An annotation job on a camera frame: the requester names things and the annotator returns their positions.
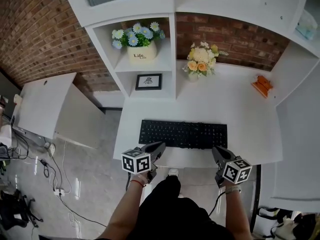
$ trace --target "orange object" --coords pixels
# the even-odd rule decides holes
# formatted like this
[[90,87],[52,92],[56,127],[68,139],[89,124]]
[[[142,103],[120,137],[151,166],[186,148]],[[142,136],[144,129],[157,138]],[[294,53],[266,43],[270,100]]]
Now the orange object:
[[259,75],[256,82],[252,82],[251,85],[257,89],[259,93],[262,94],[263,97],[268,97],[268,92],[273,88],[273,86],[270,84],[270,81],[268,81],[263,75]]

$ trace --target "shoe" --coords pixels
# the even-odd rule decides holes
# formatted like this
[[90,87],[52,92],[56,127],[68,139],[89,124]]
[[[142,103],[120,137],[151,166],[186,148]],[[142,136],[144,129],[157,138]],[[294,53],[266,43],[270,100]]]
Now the shoe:
[[171,168],[171,169],[169,170],[168,176],[177,176],[177,177],[178,177],[178,175],[179,175],[179,170],[178,170],[178,169],[176,169],[176,168]]

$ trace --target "black keyboard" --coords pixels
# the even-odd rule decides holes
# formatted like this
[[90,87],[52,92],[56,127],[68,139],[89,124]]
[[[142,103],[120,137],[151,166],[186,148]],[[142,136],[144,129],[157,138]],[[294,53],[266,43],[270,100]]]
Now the black keyboard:
[[139,144],[165,142],[167,147],[228,148],[227,125],[201,122],[142,120]]

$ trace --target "framed picture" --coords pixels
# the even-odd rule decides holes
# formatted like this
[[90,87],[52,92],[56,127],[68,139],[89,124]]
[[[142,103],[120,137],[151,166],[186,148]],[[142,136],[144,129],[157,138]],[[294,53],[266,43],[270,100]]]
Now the framed picture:
[[135,89],[137,91],[161,90],[162,74],[138,74]]

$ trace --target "black pants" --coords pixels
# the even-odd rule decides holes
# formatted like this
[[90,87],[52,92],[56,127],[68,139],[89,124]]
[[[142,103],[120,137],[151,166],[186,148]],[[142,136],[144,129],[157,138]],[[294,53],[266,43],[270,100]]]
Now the black pants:
[[221,234],[229,239],[229,231],[215,224],[205,209],[189,198],[178,198],[180,189],[177,176],[161,181],[140,206],[128,239],[213,239]]

